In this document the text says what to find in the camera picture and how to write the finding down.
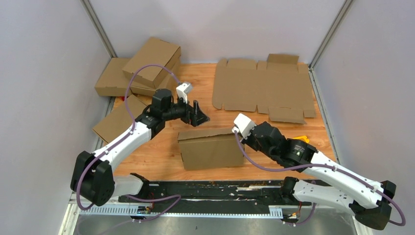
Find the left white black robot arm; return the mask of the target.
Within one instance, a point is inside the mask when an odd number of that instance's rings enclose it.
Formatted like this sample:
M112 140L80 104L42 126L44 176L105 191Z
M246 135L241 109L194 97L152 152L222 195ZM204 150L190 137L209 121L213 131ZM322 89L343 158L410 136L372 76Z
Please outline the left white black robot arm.
M180 119L193 127L209 121L198 101L188 101L191 90L190 83L180 83L176 87L177 99L168 89L156 90L151 104L140 115L130 116L132 124L121 135L93 153L83 151L77 156L70 188L80 209L89 209L82 205L81 198L96 206L116 196L131 195L138 202L149 198L150 189L144 185L143 177L135 174L115 177L114 171L126 157L163 130L167 121Z

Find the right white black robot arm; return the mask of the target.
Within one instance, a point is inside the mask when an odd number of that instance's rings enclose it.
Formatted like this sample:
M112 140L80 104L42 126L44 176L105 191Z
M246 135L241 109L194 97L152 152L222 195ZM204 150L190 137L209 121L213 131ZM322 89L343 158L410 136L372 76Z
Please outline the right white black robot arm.
M393 201L396 191L393 182L378 182L356 174L331 161L312 145L284 137L267 122L255 124L248 121L241 128L234 126L232 133L240 148L246 145L263 153L281 166L280 172L292 170L305 173L327 184L319 186L286 177L279 190L283 203L310 202L329 206L349 213L361 224L375 230L383 230L389 223L405 225L403 215L400 222L391 220L392 208L402 213Z

